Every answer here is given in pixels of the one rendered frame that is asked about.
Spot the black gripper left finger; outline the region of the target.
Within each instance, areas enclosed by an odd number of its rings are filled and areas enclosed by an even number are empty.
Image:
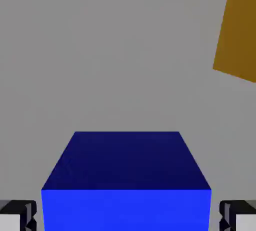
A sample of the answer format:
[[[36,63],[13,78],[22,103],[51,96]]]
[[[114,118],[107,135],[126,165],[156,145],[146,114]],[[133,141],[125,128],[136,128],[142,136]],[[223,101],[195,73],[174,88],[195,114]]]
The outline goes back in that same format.
[[[0,231],[37,231],[34,200],[0,200]]]

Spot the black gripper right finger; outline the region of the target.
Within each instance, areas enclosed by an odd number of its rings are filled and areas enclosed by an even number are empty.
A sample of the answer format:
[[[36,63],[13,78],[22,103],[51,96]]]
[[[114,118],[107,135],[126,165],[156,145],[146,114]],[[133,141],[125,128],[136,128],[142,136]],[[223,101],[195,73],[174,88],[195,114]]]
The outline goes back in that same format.
[[[256,200],[222,200],[219,231],[256,231]]]

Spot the large orange box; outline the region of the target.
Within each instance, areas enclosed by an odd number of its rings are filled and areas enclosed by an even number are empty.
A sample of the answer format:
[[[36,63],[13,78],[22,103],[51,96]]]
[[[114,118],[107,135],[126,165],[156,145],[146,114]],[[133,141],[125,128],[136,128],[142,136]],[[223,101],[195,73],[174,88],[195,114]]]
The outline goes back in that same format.
[[[256,83],[256,0],[226,0],[213,69]]]

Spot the small blue cube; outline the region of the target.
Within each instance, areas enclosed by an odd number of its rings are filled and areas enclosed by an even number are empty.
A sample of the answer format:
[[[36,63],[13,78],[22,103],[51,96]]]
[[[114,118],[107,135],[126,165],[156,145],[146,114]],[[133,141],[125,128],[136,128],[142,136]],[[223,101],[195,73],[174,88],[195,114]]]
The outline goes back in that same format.
[[[211,195],[177,131],[77,131],[41,190],[44,231],[209,231]]]

